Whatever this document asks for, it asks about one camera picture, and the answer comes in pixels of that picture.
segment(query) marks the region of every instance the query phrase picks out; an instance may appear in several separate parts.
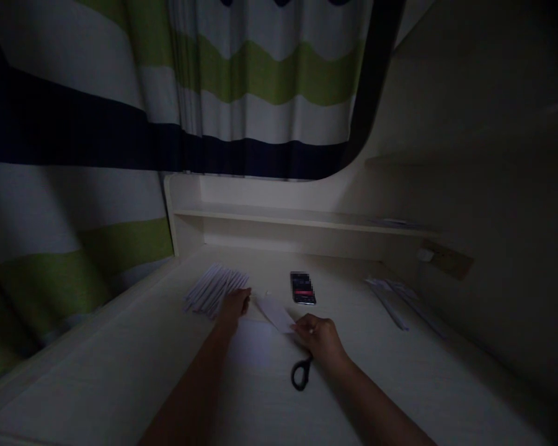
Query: smartphone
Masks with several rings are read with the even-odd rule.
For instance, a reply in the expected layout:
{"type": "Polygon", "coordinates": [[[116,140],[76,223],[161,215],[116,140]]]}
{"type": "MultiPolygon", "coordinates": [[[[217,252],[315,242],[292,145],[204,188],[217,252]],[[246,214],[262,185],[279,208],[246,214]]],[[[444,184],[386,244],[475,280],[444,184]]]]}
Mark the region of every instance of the smartphone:
{"type": "Polygon", "coordinates": [[[292,271],[291,274],[291,293],[296,304],[316,305],[316,297],[310,276],[301,271],[292,271]]]}

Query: scissors handle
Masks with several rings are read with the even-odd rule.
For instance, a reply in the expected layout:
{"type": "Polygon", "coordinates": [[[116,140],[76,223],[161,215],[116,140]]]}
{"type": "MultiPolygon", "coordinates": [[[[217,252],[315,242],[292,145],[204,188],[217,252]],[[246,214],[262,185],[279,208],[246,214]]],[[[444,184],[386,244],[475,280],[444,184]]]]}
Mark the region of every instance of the scissors handle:
{"type": "Polygon", "coordinates": [[[306,388],[306,384],[308,384],[308,375],[310,374],[310,364],[312,364],[312,359],[312,356],[310,356],[308,359],[296,362],[291,370],[291,383],[299,391],[303,391],[306,388]],[[296,371],[298,369],[302,369],[304,372],[302,381],[299,383],[296,382],[296,371]]]}

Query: electrical outlet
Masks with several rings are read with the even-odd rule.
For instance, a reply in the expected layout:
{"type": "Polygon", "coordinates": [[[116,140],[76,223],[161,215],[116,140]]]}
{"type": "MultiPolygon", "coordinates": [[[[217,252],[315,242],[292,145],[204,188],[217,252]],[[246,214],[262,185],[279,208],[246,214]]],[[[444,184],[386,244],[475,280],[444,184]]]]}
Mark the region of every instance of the electrical outlet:
{"type": "Polygon", "coordinates": [[[430,264],[436,266],[440,271],[454,277],[457,280],[463,280],[473,265],[473,259],[464,254],[445,248],[437,243],[424,240],[422,248],[429,249],[434,252],[434,257],[430,260],[430,264]]]}

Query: hand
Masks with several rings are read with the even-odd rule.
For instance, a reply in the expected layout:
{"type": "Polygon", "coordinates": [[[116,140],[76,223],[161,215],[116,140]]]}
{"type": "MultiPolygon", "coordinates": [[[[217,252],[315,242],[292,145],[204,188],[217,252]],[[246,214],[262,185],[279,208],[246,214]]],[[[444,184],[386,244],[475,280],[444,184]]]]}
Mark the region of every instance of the hand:
{"type": "Polygon", "coordinates": [[[237,289],[229,293],[221,303],[216,326],[228,328],[233,335],[237,330],[237,320],[248,311],[252,288],[237,289]]]}
{"type": "Polygon", "coordinates": [[[304,347],[310,350],[314,359],[326,369],[336,369],[350,361],[331,319],[317,318],[309,313],[291,328],[302,339],[304,347]]]}

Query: desk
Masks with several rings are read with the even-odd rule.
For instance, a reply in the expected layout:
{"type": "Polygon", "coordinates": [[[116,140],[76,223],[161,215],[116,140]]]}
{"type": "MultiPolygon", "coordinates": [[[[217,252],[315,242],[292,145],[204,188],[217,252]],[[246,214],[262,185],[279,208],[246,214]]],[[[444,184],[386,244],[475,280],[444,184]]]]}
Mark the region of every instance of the desk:
{"type": "MultiPolygon", "coordinates": [[[[249,286],[292,314],[331,317],[351,358],[438,444],[547,444],[491,390],[494,383],[539,411],[488,356],[453,332],[442,341],[401,302],[393,303],[410,330],[393,324],[363,282],[394,278],[381,263],[212,245],[170,260],[7,379],[0,432],[61,445],[135,444],[211,330],[205,316],[181,311],[181,297],[216,261],[247,272],[249,286]],[[315,307],[291,301],[290,271],[310,274],[315,307]]],[[[264,320],[255,305],[247,317],[264,320]]],[[[290,371],[305,354],[276,330],[271,346],[268,368],[226,364],[215,443],[359,444],[316,364],[298,392],[290,371]]]]}

